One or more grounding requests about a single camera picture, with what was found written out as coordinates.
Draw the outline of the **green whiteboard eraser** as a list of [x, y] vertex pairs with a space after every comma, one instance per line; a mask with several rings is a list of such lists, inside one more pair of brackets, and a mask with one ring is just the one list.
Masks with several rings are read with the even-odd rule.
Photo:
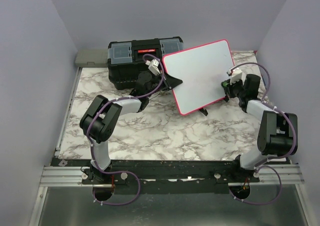
[[230, 79], [227, 79], [221, 83], [223, 91], [227, 97], [230, 95]]

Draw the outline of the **pink framed whiteboard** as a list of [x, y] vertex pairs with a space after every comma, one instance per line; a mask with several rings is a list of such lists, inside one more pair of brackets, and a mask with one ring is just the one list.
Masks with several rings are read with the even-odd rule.
[[221, 83], [235, 65], [225, 39], [167, 54], [162, 63], [168, 75], [182, 80], [172, 92], [183, 116], [223, 100]]

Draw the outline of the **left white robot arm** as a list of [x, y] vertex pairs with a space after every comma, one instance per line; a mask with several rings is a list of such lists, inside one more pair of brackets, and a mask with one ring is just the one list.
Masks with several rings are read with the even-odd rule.
[[91, 164], [96, 169], [93, 177], [101, 184], [111, 177], [108, 140], [122, 115], [142, 112], [150, 101], [150, 96], [159, 91], [170, 91], [181, 85], [181, 79], [167, 73], [153, 75], [143, 71], [128, 96], [108, 99], [102, 95], [94, 98], [80, 120], [80, 128], [90, 143]]

